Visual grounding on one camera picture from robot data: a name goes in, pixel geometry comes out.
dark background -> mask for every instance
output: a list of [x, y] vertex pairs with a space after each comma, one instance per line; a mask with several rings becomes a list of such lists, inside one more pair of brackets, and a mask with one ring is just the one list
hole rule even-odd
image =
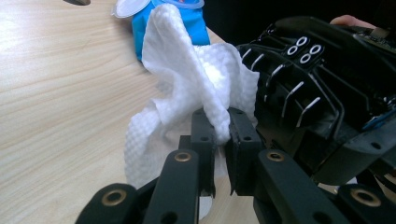
[[380, 0], [205, 0], [206, 26], [228, 43], [257, 38], [271, 23], [291, 16], [312, 16], [330, 22], [352, 15], [375, 25]]

white plastic lid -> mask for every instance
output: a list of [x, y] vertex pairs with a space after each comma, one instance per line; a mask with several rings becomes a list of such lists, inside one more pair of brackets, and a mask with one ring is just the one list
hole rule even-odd
[[149, 4], [150, 0], [118, 0], [112, 14], [117, 18], [133, 16]]
[[151, 0], [154, 6], [164, 3], [170, 3], [176, 7], [196, 9], [204, 6], [204, 0]]

black mechanical device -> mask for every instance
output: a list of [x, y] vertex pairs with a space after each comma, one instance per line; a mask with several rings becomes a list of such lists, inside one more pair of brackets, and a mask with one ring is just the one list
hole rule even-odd
[[[395, 222], [395, 203], [376, 185], [396, 191], [384, 177], [396, 170], [395, 36], [296, 17], [238, 46], [260, 72], [259, 126], [230, 108], [224, 150], [232, 191], [254, 197], [260, 223]], [[198, 223], [199, 197], [216, 194], [217, 148], [204, 110], [195, 111], [157, 179], [101, 189], [77, 223]], [[359, 184], [345, 185], [355, 176]]]

white paper towel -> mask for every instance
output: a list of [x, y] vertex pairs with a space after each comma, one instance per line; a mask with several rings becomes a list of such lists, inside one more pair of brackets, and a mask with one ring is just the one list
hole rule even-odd
[[[237, 49], [226, 43], [195, 47], [178, 9], [163, 4], [151, 11], [143, 44], [143, 65], [158, 76], [161, 99], [151, 99], [132, 117], [126, 134], [125, 172], [129, 184], [140, 188], [156, 178], [166, 156], [177, 149], [181, 134], [191, 133], [191, 114], [204, 108], [215, 127], [218, 145], [230, 138], [235, 107], [253, 112], [259, 74], [248, 70]], [[224, 161], [216, 161], [221, 167]], [[210, 207], [201, 201], [201, 207]]]

table surface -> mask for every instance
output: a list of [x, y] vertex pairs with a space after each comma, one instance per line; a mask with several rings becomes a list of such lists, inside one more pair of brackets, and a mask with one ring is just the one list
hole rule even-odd
[[[127, 125], [159, 93], [115, 3], [0, 2], [0, 223], [74, 223], [97, 190], [126, 182]], [[251, 198], [216, 184], [200, 223], [258, 223]]]

